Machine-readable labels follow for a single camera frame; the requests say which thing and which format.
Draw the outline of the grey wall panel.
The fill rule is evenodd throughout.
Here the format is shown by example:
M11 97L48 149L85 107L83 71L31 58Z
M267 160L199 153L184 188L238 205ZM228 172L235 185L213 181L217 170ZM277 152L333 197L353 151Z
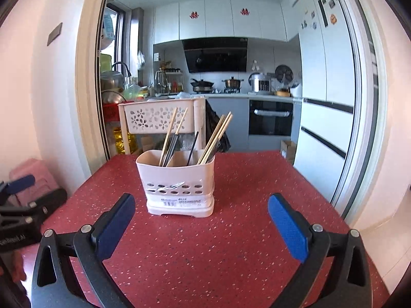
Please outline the grey wall panel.
M57 37L59 37L61 35L61 31L63 28L63 23L60 22L48 35L47 38L47 46L50 46L51 43L57 39Z

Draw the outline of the white refrigerator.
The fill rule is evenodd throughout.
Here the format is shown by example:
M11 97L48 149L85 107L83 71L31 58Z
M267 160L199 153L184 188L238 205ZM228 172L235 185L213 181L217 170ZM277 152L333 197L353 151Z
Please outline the white refrigerator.
M356 42L344 0L297 0L302 110L295 169L333 202L348 156L357 94Z

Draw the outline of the white upper cabinets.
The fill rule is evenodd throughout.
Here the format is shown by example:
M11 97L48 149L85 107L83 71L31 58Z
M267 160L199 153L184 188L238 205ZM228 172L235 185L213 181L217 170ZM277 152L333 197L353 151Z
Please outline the white upper cabinets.
M201 37L248 37L288 42L298 21L287 0L191 0L156 7L153 42Z

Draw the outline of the crossed wooden chopstick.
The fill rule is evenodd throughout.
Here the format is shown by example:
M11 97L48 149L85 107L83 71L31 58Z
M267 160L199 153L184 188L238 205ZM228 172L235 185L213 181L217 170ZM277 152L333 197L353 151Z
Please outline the crossed wooden chopstick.
M169 128L168 128L168 131L166 133L166 137L164 139L164 144L163 144L163 147L162 147L162 153L161 153L160 161L159 161L159 166L160 167L162 167L162 164L163 164L163 160L164 160L164 157L165 157L165 154L166 154L167 145L168 145L168 142L169 142L169 137L170 137L171 132L173 130L173 125L174 125L174 122L175 122L175 116L176 116L177 112L178 112L178 108L175 107L175 109L173 110L173 114L171 116L171 120L169 122Z
M233 114L229 111L227 115L222 115L214 132L208 141L205 150L202 154L202 157L199 159L198 164L203 165L206 164L212 151L216 148L218 142L221 140L223 134L226 132L231 120L233 118Z

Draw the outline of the white plastic utensil holder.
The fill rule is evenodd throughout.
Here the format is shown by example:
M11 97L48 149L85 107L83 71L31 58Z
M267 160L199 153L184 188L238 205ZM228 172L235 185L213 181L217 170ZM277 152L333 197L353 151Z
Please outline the white plastic utensil holder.
M170 164L158 166L161 152L149 150L136 160L146 207L153 215L207 218L214 211L214 159L197 164L201 150L178 151Z

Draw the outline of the black wok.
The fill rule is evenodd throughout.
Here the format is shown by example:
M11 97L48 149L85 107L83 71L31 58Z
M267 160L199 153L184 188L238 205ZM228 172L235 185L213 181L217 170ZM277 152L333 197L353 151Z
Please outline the black wok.
M213 82L205 81L203 79L196 80L192 79L190 82L192 89L195 93L211 93L213 91Z

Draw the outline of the cardboard box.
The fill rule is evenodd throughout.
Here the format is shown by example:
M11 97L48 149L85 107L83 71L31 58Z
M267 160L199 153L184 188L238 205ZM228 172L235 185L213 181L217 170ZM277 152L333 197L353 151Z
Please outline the cardboard box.
M290 164L294 164L296 149L297 149L297 145L293 141L291 140L281 141L281 149L280 149L281 155Z

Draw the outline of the silver rice cooker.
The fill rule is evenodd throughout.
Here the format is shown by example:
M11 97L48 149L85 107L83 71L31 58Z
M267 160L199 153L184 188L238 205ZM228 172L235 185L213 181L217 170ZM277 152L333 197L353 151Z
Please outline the silver rice cooker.
M269 74L264 73L252 73L248 78L251 91L261 94L272 93L272 77Z

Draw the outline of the black range hood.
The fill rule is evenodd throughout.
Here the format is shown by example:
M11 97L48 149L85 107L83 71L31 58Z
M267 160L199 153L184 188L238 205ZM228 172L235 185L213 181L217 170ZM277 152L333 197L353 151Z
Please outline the black range hood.
M191 74L247 71L246 37L203 37L182 43Z

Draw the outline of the steel pot with lid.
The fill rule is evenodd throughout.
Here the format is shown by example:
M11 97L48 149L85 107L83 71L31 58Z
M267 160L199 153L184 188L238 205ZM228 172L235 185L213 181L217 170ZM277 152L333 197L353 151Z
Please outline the steel pot with lid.
M244 79L236 79L235 77L231 77L229 79L224 79L222 82L224 83L224 87L229 90L240 91L241 83Z

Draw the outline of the black built-in oven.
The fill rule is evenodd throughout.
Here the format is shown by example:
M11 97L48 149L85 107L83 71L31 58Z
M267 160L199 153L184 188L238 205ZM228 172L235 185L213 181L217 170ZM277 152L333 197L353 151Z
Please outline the black built-in oven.
M291 136L293 103L249 101L249 135Z

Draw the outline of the long patterned wooden chopstick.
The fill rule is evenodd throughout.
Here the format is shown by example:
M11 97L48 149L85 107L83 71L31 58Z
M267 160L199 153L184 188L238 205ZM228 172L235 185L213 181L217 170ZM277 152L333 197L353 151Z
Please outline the long patterned wooden chopstick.
M175 134L178 134L178 136L179 136L180 130L182 129L182 126L183 126L183 123L184 123L184 121L185 121L185 118L186 118L187 113L188 113L188 109L185 109L185 111L184 111L184 113L183 113L183 116L182 116L182 118L180 119L180 122L179 122L179 124L178 124L178 127L177 127L177 129L176 129L176 131L175 131Z

